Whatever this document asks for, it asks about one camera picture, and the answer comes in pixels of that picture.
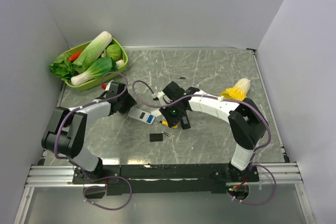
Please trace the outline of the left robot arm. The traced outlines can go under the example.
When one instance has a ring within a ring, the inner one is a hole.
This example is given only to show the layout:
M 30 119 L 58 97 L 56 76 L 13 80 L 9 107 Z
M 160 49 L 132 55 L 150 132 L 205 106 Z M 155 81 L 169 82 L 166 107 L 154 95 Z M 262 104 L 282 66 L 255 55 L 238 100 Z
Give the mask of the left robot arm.
M 44 149 L 58 159 L 67 159 L 92 183 L 103 179 L 102 159 L 84 147 L 86 127 L 115 113 L 126 114 L 136 104 L 127 85 L 111 81 L 101 96 L 77 108 L 54 109 L 41 140 Z

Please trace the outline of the white red remote control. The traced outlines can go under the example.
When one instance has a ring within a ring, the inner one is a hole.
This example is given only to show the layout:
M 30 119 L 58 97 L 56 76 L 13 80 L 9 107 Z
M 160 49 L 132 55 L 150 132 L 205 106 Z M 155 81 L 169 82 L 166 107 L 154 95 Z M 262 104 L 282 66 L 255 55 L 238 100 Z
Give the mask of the white red remote control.
M 143 110 L 140 110 L 138 108 L 131 108 L 130 111 L 128 112 L 128 117 L 148 125 L 152 125 L 155 120 L 154 115 L 147 113 Z

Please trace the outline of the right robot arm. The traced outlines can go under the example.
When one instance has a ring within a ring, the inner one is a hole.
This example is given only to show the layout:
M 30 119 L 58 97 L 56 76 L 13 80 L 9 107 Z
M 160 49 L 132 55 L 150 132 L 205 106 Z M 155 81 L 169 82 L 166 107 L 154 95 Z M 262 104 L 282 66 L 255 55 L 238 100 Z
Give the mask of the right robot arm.
M 169 127 L 182 121 L 187 111 L 202 112 L 228 123 L 236 142 L 229 162 L 229 175 L 235 181 L 247 176 L 247 167 L 251 164 L 257 143 L 269 130 L 267 121 L 251 99 L 225 99 L 195 87 L 185 90 L 174 81 L 158 92 L 156 97 L 162 106 L 160 113 Z

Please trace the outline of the black battery cover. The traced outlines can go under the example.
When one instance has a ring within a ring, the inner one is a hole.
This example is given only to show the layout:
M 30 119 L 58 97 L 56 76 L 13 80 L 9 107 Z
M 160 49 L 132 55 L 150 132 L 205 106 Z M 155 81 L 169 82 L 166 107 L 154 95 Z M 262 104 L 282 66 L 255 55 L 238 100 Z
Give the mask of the black battery cover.
M 151 133 L 149 139 L 150 139 L 150 142 L 161 142 L 163 141 L 163 134 L 162 133 Z

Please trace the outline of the white battery cover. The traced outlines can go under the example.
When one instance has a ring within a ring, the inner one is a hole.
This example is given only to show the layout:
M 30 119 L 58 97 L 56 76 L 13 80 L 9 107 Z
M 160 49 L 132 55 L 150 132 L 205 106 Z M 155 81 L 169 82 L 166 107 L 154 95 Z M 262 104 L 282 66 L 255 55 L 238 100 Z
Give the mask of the white battery cover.
M 153 115 L 156 116 L 156 117 L 162 115 L 159 109 L 152 110 L 152 111 L 151 111 L 151 114 L 153 114 Z

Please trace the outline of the black remote control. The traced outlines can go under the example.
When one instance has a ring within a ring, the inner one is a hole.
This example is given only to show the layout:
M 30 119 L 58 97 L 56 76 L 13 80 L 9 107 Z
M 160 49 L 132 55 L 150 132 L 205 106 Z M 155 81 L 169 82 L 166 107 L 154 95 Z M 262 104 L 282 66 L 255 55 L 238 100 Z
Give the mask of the black remote control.
M 183 114 L 180 123 L 183 130 L 188 130 L 191 128 L 190 121 L 186 112 Z

